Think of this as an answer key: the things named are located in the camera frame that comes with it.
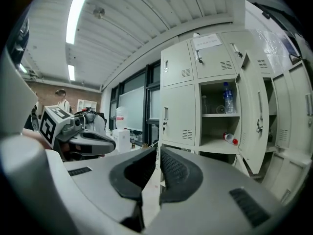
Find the whiteboard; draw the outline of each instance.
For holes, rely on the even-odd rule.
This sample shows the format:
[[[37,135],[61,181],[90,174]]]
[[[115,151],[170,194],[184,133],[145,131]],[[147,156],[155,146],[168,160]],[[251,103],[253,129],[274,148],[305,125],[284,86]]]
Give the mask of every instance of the whiteboard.
[[[142,131],[144,86],[119,96],[118,106],[127,109],[127,129]]]

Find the person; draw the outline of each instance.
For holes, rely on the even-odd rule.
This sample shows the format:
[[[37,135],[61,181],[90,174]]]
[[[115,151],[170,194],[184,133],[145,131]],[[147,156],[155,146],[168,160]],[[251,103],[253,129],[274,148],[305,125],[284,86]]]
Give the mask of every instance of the person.
[[[61,97],[61,100],[58,102],[58,106],[64,110],[64,111],[67,111],[69,113],[72,113],[72,108],[69,104],[69,102],[66,100],[65,96],[66,96],[66,91],[64,89],[60,89],[60,90],[57,90],[55,92],[55,94],[59,97]]]

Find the sticker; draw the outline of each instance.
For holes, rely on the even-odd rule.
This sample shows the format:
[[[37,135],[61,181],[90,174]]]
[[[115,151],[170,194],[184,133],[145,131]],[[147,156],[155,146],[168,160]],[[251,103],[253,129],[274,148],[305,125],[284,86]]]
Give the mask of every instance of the sticker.
[[[58,117],[60,117],[61,119],[66,119],[68,117],[70,117],[71,115],[69,115],[66,111],[62,110],[60,107],[58,106],[50,106],[49,109],[56,114]]]
[[[216,34],[193,39],[196,50],[222,45]]]
[[[49,114],[45,111],[42,116],[40,133],[44,136],[49,144],[52,145],[53,135],[56,127],[56,123],[52,120]]]

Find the window frame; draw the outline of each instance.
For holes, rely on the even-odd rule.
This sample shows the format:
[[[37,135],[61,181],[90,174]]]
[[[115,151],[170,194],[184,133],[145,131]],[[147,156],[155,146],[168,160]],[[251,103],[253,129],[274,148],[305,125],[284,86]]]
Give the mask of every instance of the window frame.
[[[109,129],[113,130],[113,124],[116,120],[115,117],[111,117],[111,107],[113,103],[116,103],[116,108],[119,106],[119,97],[124,94],[125,84],[138,76],[145,74],[144,79],[144,96],[143,96],[143,121],[142,121],[142,142],[135,141],[136,145],[142,146],[143,143],[151,145],[151,125],[155,124],[159,126],[159,119],[149,119],[150,117],[150,104],[151,104],[151,92],[160,89],[160,81],[153,82],[153,73],[156,66],[160,66],[161,61],[158,60],[152,64],[146,65],[145,68],[134,73],[123,82],[119,83],[118,86],[112,89],[111,100],[110,100],[110,117],[109,117]]]

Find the white container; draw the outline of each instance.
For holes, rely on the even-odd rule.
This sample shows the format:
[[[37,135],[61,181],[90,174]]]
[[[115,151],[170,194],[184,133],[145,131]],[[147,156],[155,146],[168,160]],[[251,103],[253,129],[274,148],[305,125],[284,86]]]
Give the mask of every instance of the white container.
[[[202,96],[202,114],[209,114],[210,108],[209,103],[205,95]]]
[[[113,140],[116,143],[116,149],[119,153],[125,153],[131,150],[129,130],[113,130]]]
[[[116,109],[116,127],[118,130],[124,130],[127,127],[127,109],[126,107],[118,107]]]
[[[223,134],[223,138],[229,142],[230,144],[233,144],[233,145],[237,145],[238,144],[238,140],[234,138],[234,135],[233,134],[230,134],[228,132],[225,132]]]

